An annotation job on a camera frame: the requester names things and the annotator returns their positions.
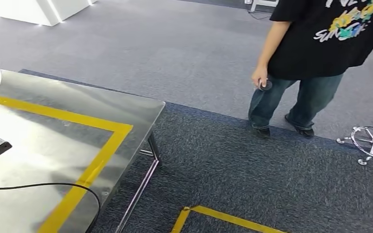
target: graphic print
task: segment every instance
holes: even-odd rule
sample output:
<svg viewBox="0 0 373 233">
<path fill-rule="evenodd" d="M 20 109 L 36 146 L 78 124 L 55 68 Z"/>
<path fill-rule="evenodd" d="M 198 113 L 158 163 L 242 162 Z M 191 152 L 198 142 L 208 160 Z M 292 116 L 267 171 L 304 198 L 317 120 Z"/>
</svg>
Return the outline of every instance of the graphic print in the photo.
<svg viewBox="0 0 373 233">
<path fill-rule="evenodd" d="M 358 36 L 365 27 L 371 23 L 371 16 L 373 15 L 373 0 L 327 0 L 326 7 L 331 8 L 334 1 L 340 1 L 343 7 L 353 6 L 361 2 L 368 2 L 361 10 L 354 7 L 350 11 L 344 11 L 339 17 L 335 18 L 329 29 L 324 29 L 315 34 L 314 39 L 320 42 L 327 41 L 332 38 L 338 40 L 347 40 Z"/>
</svg>

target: hand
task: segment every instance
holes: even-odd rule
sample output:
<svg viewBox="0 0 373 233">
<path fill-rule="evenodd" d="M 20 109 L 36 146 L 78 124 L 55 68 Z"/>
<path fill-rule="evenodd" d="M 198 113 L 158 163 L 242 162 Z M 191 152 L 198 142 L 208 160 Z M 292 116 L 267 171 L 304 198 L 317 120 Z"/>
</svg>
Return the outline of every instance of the hand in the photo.
<svg viewBox="0 0 373 233">
<path fill-rule="evenodd" d="M 265 87 L 267 85 L 267 76 L 268 76 L 267 67 L 258 66 L 253 72 L 251 79 L 254 82 L 254 85 L 259 89 L 260 82 L 261 82 L 262 87 Z"/>
</svg>

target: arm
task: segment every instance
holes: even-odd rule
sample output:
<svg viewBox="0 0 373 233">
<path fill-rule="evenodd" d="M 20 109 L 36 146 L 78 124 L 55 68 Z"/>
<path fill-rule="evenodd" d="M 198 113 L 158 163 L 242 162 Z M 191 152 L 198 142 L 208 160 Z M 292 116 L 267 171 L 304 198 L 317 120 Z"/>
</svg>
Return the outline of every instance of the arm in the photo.
<svg viewBox="0 0 373 233">
<path fill-rule="evenodd" d="M 267 67 L 272 55 L 275 53 L 277 47 L 284 38 L 291 22 L 273 22 L 270 32 L 267 35 L 264 47 L 261 55 L 258 58 L 258 64 L 255 71 L 252 74 L 252 80 L 257 88 L 259 88 L 259 82 L 261 80 L 262 86 L 267 84 Z"/>
</svg>

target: black t-shirt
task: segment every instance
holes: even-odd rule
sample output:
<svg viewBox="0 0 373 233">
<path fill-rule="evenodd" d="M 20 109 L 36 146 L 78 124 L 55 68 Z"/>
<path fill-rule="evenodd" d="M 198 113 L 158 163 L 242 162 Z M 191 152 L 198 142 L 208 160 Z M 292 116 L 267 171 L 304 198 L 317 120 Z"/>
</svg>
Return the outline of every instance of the black t-shirt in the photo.
<svg viewBox="0 0 373 233">
<path fill-rule="evenodd" d="M 373 50 L 373 0 L 280 0 L 271 20 L 292 22 L 268 64 L 278 79 L 340 75 Z"/>
</svg>

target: light strip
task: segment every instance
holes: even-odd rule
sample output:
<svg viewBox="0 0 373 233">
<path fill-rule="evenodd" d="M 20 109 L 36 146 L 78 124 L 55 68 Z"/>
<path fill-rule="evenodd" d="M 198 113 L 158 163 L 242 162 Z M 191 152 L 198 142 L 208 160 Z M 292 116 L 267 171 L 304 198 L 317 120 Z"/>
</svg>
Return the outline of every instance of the light strip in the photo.
<svg viewBox="0 0 373 233">
<path fill-rule="evenodd" d="M 58 19 L 58 22 L 63 23 L 61 17 L 59 16 L 58 11 L 55 8 L 55 5 L 52 2 L 52 0 L 47 0 L 47 1 L 48 1 L 49 6 L 51 7 L 53 13 L 55 14 L 56 18 Z"/>
</svg>

